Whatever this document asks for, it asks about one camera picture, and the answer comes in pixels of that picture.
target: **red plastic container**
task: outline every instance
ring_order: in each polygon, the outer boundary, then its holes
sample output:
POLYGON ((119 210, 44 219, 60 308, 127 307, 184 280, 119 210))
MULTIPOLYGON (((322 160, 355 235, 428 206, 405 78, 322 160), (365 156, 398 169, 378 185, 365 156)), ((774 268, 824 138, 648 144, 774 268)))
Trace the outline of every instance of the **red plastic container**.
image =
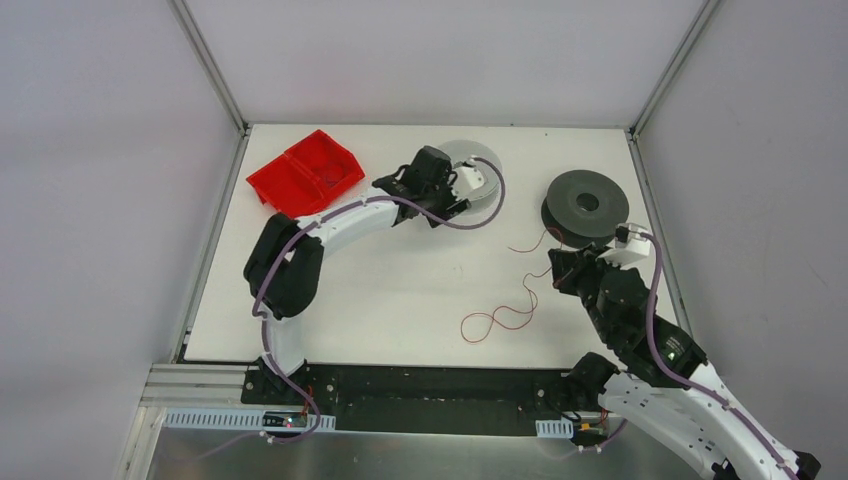
POLYGON ((365 178, 356 157, 321 130, 247 177, 262 203, 290 218, 311 215, 365 178))

